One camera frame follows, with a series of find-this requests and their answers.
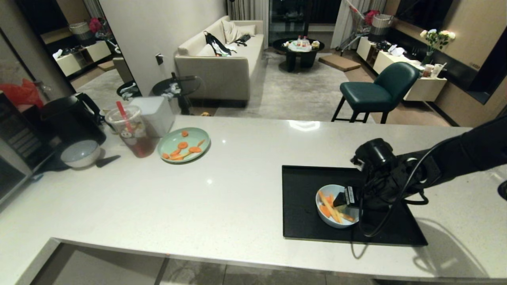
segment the green chair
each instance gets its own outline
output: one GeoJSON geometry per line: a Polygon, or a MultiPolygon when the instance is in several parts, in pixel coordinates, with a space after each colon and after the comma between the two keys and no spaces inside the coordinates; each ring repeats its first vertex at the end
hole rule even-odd
{"type": "Polygon", "coordinates": [[[406,62],[395,62],[382,71],[374,83],[345,82],[340,85],[343,97],[336,108],[331,122],[335,120],[356,121],[359,113],[365,113],[362,120],[366,123],[368,115],[374,112],[382,113],[381,124],[385,124],[387,114],[398,106],[419,77],[419,71],[406,62]],[[354,113],[350,119],[338,119],[338,113],[347,100],[354,113]]]}

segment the bottle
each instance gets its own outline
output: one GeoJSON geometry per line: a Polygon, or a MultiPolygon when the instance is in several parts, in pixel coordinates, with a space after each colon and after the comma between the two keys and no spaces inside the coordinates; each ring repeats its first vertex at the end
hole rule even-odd
{"type": "Polygon", "coordinates": [[[51,101],[51,98],[53,97],[53,88],[44,84],[41,80],[36,80],[34,84],[37,87],[37,91],[39,92],[43,103],[46,104],[51,101]]]}

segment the robotic arm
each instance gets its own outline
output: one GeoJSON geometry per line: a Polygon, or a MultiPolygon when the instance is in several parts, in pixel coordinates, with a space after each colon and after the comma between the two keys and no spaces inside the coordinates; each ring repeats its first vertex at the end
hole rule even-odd
{"type": "Polygon", "coordinates": [[[460,136],[446,139],[429,150],[395,156],[381,138],[361,145],[351,162],[366,175],[362,188],[347,187],[334,206],[348,204],[363,209],[388,209],[424,188],[476,171],[507,164],[507,116],[497,118],[460,136]]]}

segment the coffee table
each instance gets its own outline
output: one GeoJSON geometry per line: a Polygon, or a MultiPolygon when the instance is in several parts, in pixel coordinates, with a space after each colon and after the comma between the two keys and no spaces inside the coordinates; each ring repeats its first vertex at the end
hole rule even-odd
{"type": "MultiPolygon", "coordinates": [[[[280,39],[273,42],[273,48],[275,48],[278,51],[284,52],[287,60],[287,71],[292,72],[294,71],[294,68],[296,67],[296,57],[301,57],[301,67],[302,68],[311,68],[313,66],[313,63],[315,62],[315,56],[317,55],[318,51],[321,51],[324,49],[324,44],[320,43],[320,46],[318,49],[312,49],[309,52],[294,52],[290,49],[283,46],[283,43],[288,41],[293,41],[293,38],[287,38],[287,39],[280,39]]],[[[308,39],[310,43],[313,43],[316,40],[308,39]]]]}

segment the white bowl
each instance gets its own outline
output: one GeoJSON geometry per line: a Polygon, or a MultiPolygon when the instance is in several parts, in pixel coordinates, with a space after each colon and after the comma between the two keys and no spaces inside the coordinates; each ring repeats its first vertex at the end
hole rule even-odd
{"type": "MultiPolygon", "coordinates": [[[[324,194],[325,197],[332,195],[336,199],[336,197],[338,196],[338,193],[345,192],[345,187],[340,186],[340,185],[330,184],[330,185],[326,185],[326,186],[320,188],[319,191],[322,191],[322,194],[324,194]]],[[[318,212],[318,215],[320,216],[320,218],[324,221],[324,223],[332,226],[333,228],[344,229],[344,228],[352,226],[353,224],[355,224],[359,221],[359,209],[349,208],[349,207],[345,207],[341,212],[353,217],[354,222],[351,222],[349,220],[342,218],[342,223],[338,223],[333,219],[332,216],[330,216],[329,218],[326,217],[324,214],[322,214],[322,212],[320,211],[320,208],[319,208],[319,206],[321,204],[324,205],[324,203],[321,202],[318,192],[315,195],[315,204],[317,206],[317,212],[318,212]]]]}
{"type": "Polygon", "coordinates": [[[66,148],[60,159],[70,167],[92,165],[100,155],[100,147],[94,140],[82,140],[66,148]]]}

